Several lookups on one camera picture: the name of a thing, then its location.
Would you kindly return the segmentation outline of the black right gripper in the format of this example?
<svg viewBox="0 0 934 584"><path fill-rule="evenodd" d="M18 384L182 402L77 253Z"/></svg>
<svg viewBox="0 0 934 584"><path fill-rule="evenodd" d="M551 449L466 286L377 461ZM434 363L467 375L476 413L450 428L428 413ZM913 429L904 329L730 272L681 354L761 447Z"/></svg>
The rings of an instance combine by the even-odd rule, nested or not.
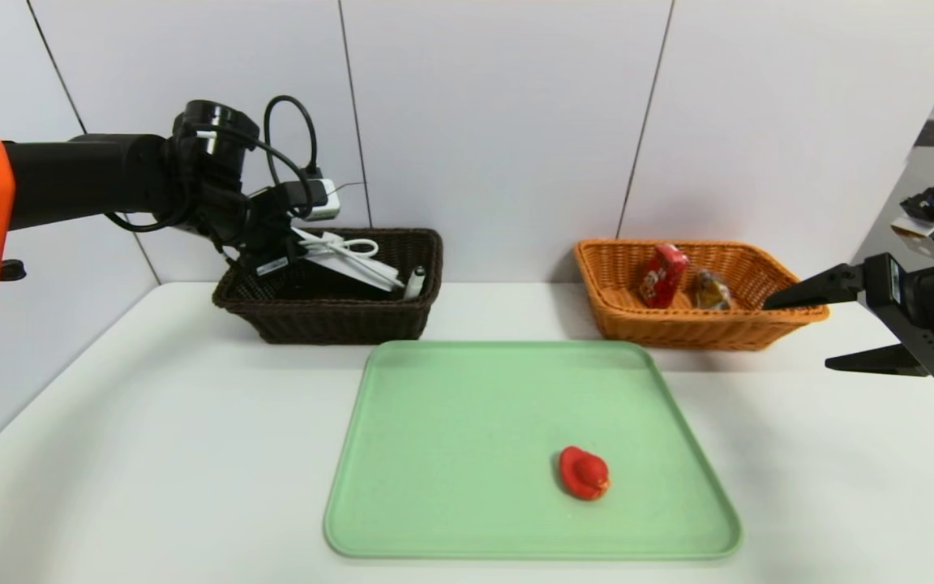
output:
<svg viewBox="0 0 934 584"><path fill-rule="evenodd" d="M856 302L864 290L868 310L897 344L826 359L829 370L934 377L934 268L905 270L890 254L863 265L838 264L772 293L763 309L786 310Z"/></svg>

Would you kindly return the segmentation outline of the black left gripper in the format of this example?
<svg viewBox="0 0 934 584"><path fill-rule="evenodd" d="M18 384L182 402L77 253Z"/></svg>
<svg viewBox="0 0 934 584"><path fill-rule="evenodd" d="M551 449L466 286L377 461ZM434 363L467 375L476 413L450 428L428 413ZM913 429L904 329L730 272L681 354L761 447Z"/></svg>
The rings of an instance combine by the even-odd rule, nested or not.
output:
<svg viewBox="0 0 934 584"><path fill-rule="evenodd" d="M256 230L238 244L238 263L245 273L264 277L289 268L307 254L304 237L296 230Z"/></svg>

